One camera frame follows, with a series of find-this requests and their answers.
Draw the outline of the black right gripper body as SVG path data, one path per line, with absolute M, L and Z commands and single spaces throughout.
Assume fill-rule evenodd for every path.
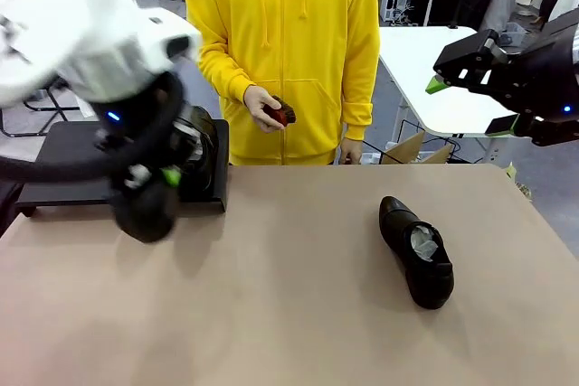
M 578 12 L 547 23 L 533 44 L 497 71 L 500 104 L 543 121 L 547 146 L 578 139 Z

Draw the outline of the person's left hand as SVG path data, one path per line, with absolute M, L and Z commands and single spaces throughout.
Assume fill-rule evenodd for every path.
M 340 144 L 340 165 L 359 165 L 363 154 L 363 142 L 344 137 Z

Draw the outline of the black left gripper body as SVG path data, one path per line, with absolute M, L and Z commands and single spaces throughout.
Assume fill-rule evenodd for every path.
M 97 165 L 116 161 L 110 155 L 143 136 L 157 116 L 156 103 L 95 103 L 93 109 L 100 123 L 95 136 L 100 156 L 93 159 Z

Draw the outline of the person's right hand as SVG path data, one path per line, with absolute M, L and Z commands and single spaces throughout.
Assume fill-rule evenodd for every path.
M 266 89 L 257 85 L 249 86 L 244 92 L 243 103 L 249 110 L 254 123 L 264 133 L 271 133 L 284 128 L 280 122 L 270 117 L 263 109 L 264 107 L 274 110 L 281 108 L 281 104 Z

